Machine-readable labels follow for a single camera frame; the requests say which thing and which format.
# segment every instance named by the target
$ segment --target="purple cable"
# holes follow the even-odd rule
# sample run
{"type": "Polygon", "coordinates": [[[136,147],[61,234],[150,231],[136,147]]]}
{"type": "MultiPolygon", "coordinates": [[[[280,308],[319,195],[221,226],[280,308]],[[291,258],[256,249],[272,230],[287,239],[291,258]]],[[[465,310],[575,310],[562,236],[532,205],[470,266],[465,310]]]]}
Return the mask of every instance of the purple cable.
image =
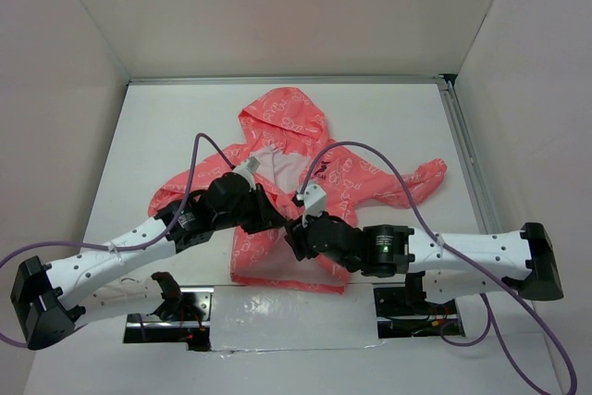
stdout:
{"type": "MultiPolygon", "coordinates": [[[[214,146],[214,148],[216,149],[216,151],[220,154],[220,156],[222,156],[222,159],[224,159],[224,161],[228,164],[228,166],[231,169],[234,169],[234,164],[232,164],[230,162],[230,160],[226,157],[226,155],[224,154],[224,152],[222,152],[222,150],[220,149],[220,147],[218,147],[218,145],[214,142],[214,140],[212,138],[210,138],[205,133],[197,133],[195,135],[195,140],[193,142],[193,152],[191,154],[191,165],[189,167],[189,177],[187,178],[187,185],[185,187],[185,193],[183,194],[183,199],[181,200],[181,204],[179,206],[179,209],[177,210],[177,213],[175,213],[173,219],[170,221],[170,223],[168,224],[168,226],[166,226],[166,228],[163,230],[163,232],[160,233],[158,236],[156,236],[152,240],[149,240],[149,241],[144,242],[142,244],[132,245],[130,247],[117,247],[117,250],[119,252],[133,252],[133,251],[136,251],[136,250],[141,250],[141,249],[145,249],[147,247],[150,247],[151,245],[154,245],[157,242],[159,242],[160,240],[162,240],[168,234],[168,232],[171,229],[173,229],[173,227],[175,227],[175,224],[177,224],[177,221],[179,221],[179,218],[181,216],[181,212],[183,211],[183,208],[185,207],[185,204],[189,200],[189,195],[191,193],[191,184],[193,183],[193,173],[194,173],[193,170],[195,169],[195,164],[197,163],[197,152],[198,152],[199,143],[200,143],[200,139],[201,138],[204,138],[208,142],[210,142],[214,146]]],[[[4,267],[4,265],[8,261],[10,261],[15,256],[20,255],[21,253],[25,253],[25,252],[28,252],[29,250],[33,250],[33,249],[39,249],[40,247],[52,247],[52,246],[58,246],[58,245],[59,246],[65,246],[65,247],[75,247],[75,248],[79,248],[79,249],[100,250],[100,251],[103,251],[103,252],[108,252],[109,251],[109,247],[106,246],[106,245],[91,244],[91,243],[88,243],[88,242],[78,242],[78,241],[42,241],[42,242],[35,242],[34,244],[29,244],[29,245],[26,245],[24,247],[20,247],[19,249],[16,249],[14,252],[12,252],[9,255],[7,255],[6,257],[4,257],[0,261],[0,269],[2,269],[2,267],[4,267]]],[[[14,347],[20,347],[20,348],[26,348],[27,347],[27,344],[26,343],[15,341],[15,340],[7,337],[6,335],[4,335],[2,332],[0,332],[0,340],[3,341],[3,342],[5,342],[6,344],[9,344],[11,346],[14,346],[14,347]]]]}
{"type": "MultiPolygon", "coordinates": [[[[383,154],[381,154],[377,149],[372,148],[371,146],[366,145],[365,143],[353,142],[353,141],[335,142],[335,143],[331,143],[330,145],[325,147],[323,150],[321,150],[319,152],[319,154],[314,158],[313,162],[311,163],[311,165],[309,167],[308,173],[306,174],[306,178],[304,179],[304,183],[302,185],[300,193],[304,194],[304,190],[306,189],[306,186],[308,185],[308,181],[310,180],[313,172],[315,171],[316,164],[323,158],[325,153],[333,148],[340,147],[342,145],[349,145],[349,146],[364,148],[365,150],[368,150],[369,152],[374,153],[376,156],[378,156],[380,159],[382,159],[385,164],[387,164],[388,168],[390,168],[390,170],[393,172],[393,174],[395,175],[395,177],[397,178],[397,180],[401,184],[403,191],[405,192],[405,195],[407,196],[407,199],[409,200],[409,204],[411,205],[411,208],[413,209],[413,213],[415,214],[415,217],[419,221],[419,224],[422,226],[425,233],[427,233],[427,235],[432,240],[434,240],[434,242],[439,244],[440,241],[439,241],[438,237],[431,230],[431,228],[427,225],[426,221],[424,220],[424,217],[419,212],[419,209],[417,208],[417,204],[415,203],[415,199],[411,195],[411,191],[409,190],[409,187],[407,187],[407,184],[405,184],[405,181],[404,181],[401,173],[399,173],[399,170],[397,170],[397,168],[395,166],[393,166],[392,163],[383,154]]],[[[553,344],[557,348],[557,351],[561,355],[561,358],[565,362],[565,365],[567,367],[567,371],[570,375],[570,388],[568,389],[568,391],[566,392],[565,395],[574,395],[577,390],[577,375],[575,373],[575,368],[574,368],[574,364],[572,363],[572,359],[570,358],[569,354],[567,353],[567,351],[565,350],[565,348],[561,344],[559,338],[557,338],[557,336],[555,335],[553,330],[547,325],[547,323],[543,320],[543,318],[541,318],[540,315],[537,312],[535,312],[535,310],[532,307],[530,307],[530,305],[528,305],[528,303],[523,298],[521,298],[514,291],[512,291],[512,289],[510,287],[508,287],[501,279],[496,277],[494,274],[492,274],[485,267],[483,267],[482,265],[480,265],[479,263],[477,263],[473,259],[469,258],[464,253],[459,252],[454,247],[448,245],[446,242],[442,243],[442,247],[444,248],[444,250],[458,256],[459,258],[464,260],[464,262],[470,264],[472,267],[476,268],[481,273],[483,273],[485,276],[487,276],[489,279],[491,279],[493,282],[495,282],[498,286],[500,286],[502,289],[504,289],[506,292],[508,292],[508,294],[510,294],[510,296],[512,296],[514,298],[514,300],[516,300],[516,302],[518,302],[526,310],[526,312],[533,317],[533,319],[536,321],[536,323],[542,328],[545,335],[547,335],[549,337],[549,339],[553,342],[553,344]]],[[[508,361],[510,361],[510,364],[512,365],[514,370],[526,382],[526,384],[528,384],[535,391],[537,391],[538,393],[540,393],[542,395],[550,395],[548,392],[539,388],[530,378],[528,378],[528,376],[526,376],[526,374],[522,371],[522,369],[520,369],[518,364],[513,360],[512,356],[510,355],[510,352],[508,351],[508,348],[506,347],[506,343],[504,342],[503,337],[501,336],[500,330],[497,327],[497,323],[495,321],[495,317],[493,316],[493,311],[491,310],[491,306],[487,300],[487,297],[484,299],[484,303],[487,308],[487,313],[490,318],[490,323],[496,332],[496,336],[498,337],[499,344],[501,345],[501,348],[503,349],[506,357],[508,358],[508,361]]]]}
{"type": "MultiPolygon", "coordinates": [[[[485,305],[487,307],[489,307],[489,299],[487,298],[486,294],[481,293],[479,296],[481,296],[481,299],[483,300],[485,305]]],[[[444,329],[447,326],[449,326],[450,324],[458,323],[458,319],[451,319],[451,321],[448,321],[440,326],[440,337],[444,340],[444,342],[448,343],[450,346],[455,346],[455,347],[475,346],[478,343],[480,343],[483,339],[487,338],[487,334],[489,333],[489,330],[491,330],[491,322],[492,322],[492,318],[491,318],[491,316],[488,316],[487,317],[487,325],[485,326],[485,330],[483,331],[483,333],[481,335],[479,335],[479,338],[473,339],[472,341],[468,341],[468,342],[456,342],[456,341],[452,341],[451,339],[448,339],[444,336],[444,329]]]]}

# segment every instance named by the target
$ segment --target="purple wire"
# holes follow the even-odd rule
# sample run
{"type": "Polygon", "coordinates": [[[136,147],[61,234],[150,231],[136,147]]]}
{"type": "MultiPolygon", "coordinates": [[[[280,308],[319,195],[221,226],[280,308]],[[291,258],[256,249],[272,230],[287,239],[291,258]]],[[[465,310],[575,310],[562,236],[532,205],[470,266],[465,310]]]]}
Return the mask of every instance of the purple wire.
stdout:
{"type": "MultiPolygon", "coordinates": [[[[191,193],[191,184],[193,183],[193,173],[194,173],[194,169],[195,169],[195,164],[197,163],[197,152],[198,152],[198,148],[199,148],[199,144],[200,144],[200,139],[201,138],[204,138],[208,142],[210,142],[214,146],[214,148],[216,149],[216,151],[220,154],[220,156],[222,156],[222,159],[224,159],[224,161],[228,164],[228,166],[231,169],[234,169],[234,164],[232,164],[230,162],[230,160],[226,157],[226,155],[224,154],[224,152],[222,152],[222,150],[220,149],[220,147],[218,147],[218,145],[214,142],[214,140],[212,138],[210,138],[205,133],[197,133],[195,135],[195,140],[193,142],[193,152],[191,153],[191,165],[189,167],[189,176],[187,178],[187,185],[186,185],[186,188],[185,188],[185,193],[183,194],[183,199],[181,200],[181,204],[179,205],[179,209],[177,210],[177,212],[173,216],[173,219],[170,221],[170,223],[168,224],[168,226],[166,226],[166,228],[163,230],[163,232],[160,233],[155,238],[153,238],[153,239],[151,239],[151,240],[149,240],[147,242],[144,242],[142,244],[131,245],[130,247],[117,247],[117,250],[119,252],[134,252],[136,250],[145,249],[147,247],[150,247],[152,245],[155,245],[157,242],[159,242],[160,240],[162,240],[168,234],[168,232],[171,229],[173,229],[173,227],[175,227],[175,224],[177,224],[177,221],[179,221],[179,218],[181,216],[181,212],[183,211],[183,208],[185,207],[185,204],[189,200],[189,195],[191,193]]],[[[75,247],[75,248],[78,248],[78,249],[92,249],[92,250],[100,250],[102,252],[108,252],[109,251],[109,247],[106,246],[106,245],[92,244],[92,243],[89,243],[89,242],[78,242],[78,241],[42,241],[42,242],[35,242],[34,244],[29,244],[29,245],[26,245],[24,247],[20,247],[19,249],[16,249],[14,252],[12,252],[12,253],[8,254],[6,257],[4,257],[0,261],[0,269],[2,269],[2,267],[4,267],[4,265],[8,261],[10,261],[12,258],[14,258],[15,256],[18,256],[18,255],[20,255],[22,253],[28,252],[29,250],[39,249],[41,247],[52,247],[52,246],[75,247]]],[[[2,332],[0,332],[0,340],[3,341],[3,342],[5,342],[6,344],[9,344],[11,346],[14,346],[14,347],[20,347],[20,348],[26,348],[27,347],[27,344],[26,343],[15,341],[15,340],[7,337],[6,335],[4,335],[2,332]]]]}
{"type": "MultiPolygon", "coordinates": [[[[481,299],[483,300],[485,305],[489,306],[489,299],[487,298],[486,294],[481,293],[479,296],[481,296],[481,299]]],[[[468,342],[456,342],[456,341],[452,341],[451,339],[448,339],[444,336],[444,329],[447,326],[449,326],[450,324],[458,323],[458,319],[451,319],[451,321],[448,321],[440,326],[440,337],[444,340],[444,342],[448,343],[450,346],[455,346],[455,347],[475,346],[478,343],[480,343],[483,339],[487,338],[487,334],[489,333],[489,330],[491,330],[491,321],[492,321],[492,317],[488,316],[487,317],[487,325],[485,326],[485,330],[483,331],[483,333],[481,335],[479,335],[479,338],[473,339],[472,341],[468,341],[468,342]]]]}
{"type": "MultiPolygon", "coordinates": [[[[395,166],[393,166],[392,163],[383,154],[381,154],[377,149],[375,149],[369,145],[366,145],[365,143],[353,142],[353,141],[335,142],[335,143],[331,143],[330,145],[325,147],[323,150],[321,150],[319,152],[319,154],[314,158],[313,162],[311,163],[311,165],[309,167],[308,173],[306,174],[306,177],[304,179],[304,183],[301,188],[301,194],[304,194],[306,186],[308,185],[308,181],[310,180],[313,172],[315,171],[316,164],[323,158],[325,153],[333,148],[340,147],[343,145],[364,148],[365,150],[368,150],[369,152],[374,153],[376,156],[378,156],[380,159],[382,159],[385,164],[387,164],[388,168],[390,168],[390,170],[393,172],[393,174],[395,175],[395,177],[397,178],[397,180],[401,184],[403,191],[405,192],[405,195],[407,196],[407,199],[409,200],[409,204],[411,205],[411,208],[413,209],[413,213],[415,214],[415,217],[419,221],[419,224],[422,226],[425,233],[427,233],[427,235],[432,240],[434,240],[434,242],[440,244],[440,241],[439,241],[438,237],[436,236],[436,233],[434,233],[431,230],[431,228],[427,225],[426,221],[424,220],[424,217],[419,212],[419,209],[417,208],[417,204],[415,202],[415,199],[413,198],[411,191],[409,190],[409,187],[407,187],[407,184],[405,183],[405,180],[403,179],[401,173],[399,173],[399,170],[397,170],[397,168],[395,166]]],[[[487,276],[489,279],[494,281],[498,286],[500,286],[502,289],[504,289],[506,292],[508,292],[508,294],[510,294],[510,296],[512,296],[514,298],[514,300],[516,300],[516,302],[518,302],[526,310],[526,312],[533,317],[533,319],[536,321],[536,323],[542,328],[545,335],[547,335],[549,337],[549,339],[553,342],[553,344],[557,348],[557,351],[561,355],[561,358],[565,362],[565,365],[567,367],[567,371],[570,376],[570,388],[568,389],[568,391],[566,392],[565,395],[574,395],[577,390],[577,375],[575,373],[575,368],[574,368],[574,364],[572,363],[572,359],[570,358],[569,354],[567,353],[567,351],[565,350],[565,348],[561,344],[559,338],[557,338],[557,336],[555,335],[553,330],[547,325],[547,323],[543,320],[543,318],[541,318],[540,315],[537,312],[535,312],[535,310],[532,307],[530,307],[530,305],[528,305],[528,303],[523,298],[521,298],[518,294],[516,294],[508,285],[506,285],[501,279],[496,277],[493,273],[491,273],[485,267],[483,267],[482,265],[480,265],[479,263],[477,263],[476,261],[474,261],[473,259],[471,259],[467,255],[465,255],[464,253],[459,252],[454,247],[448,245],[446,242],[443,242],[441,245],[444,248],[444,250],[458,256],[459,258],[464,260],[464,262],[470,264],[472,267],[476,268],[481,273],[483,273],[485,276],[487,276]]],[[[522,369],[520,369],[518,364],[513,360],[512,356],[510,355],[510,352],[508,351],[508,348],[506,347],[506,344],[501,336],[500,330],[497,327],[497,323],[495,321],[495,317],[493,316],[493,311],[491,310],[491,306],[489,304],[489,301],[487,300],[487,297],[484,299],[484,303],[487,308],[487,313],[490,318],[491,325],[493,326],[493,328],[496,332],[496,336],[498,337],[499,344],[500,344],[501,348],[503,349],[506,357],[508,358],[508,361],[510,361],[510,364],[512,365],[514,370],[516,370],[518,375],[520,375],[520,377],[526,382],[526,384],[528,384],[535,391],[537,391],[538,393],[540,393],[542,395],[550,395],[548,392],[539,388],[522,371],[522,369]]]]}

